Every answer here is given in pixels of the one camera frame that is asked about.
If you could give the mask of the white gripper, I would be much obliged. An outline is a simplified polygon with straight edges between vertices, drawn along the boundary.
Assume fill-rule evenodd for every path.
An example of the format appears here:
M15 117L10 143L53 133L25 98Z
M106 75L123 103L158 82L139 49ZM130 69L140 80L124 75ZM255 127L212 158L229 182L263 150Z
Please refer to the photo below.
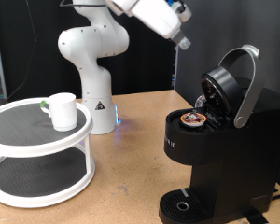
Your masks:
M182 49L190 41L179 30L181 21L164 0L139 0L132 8L132 14L158 35L171 39Z

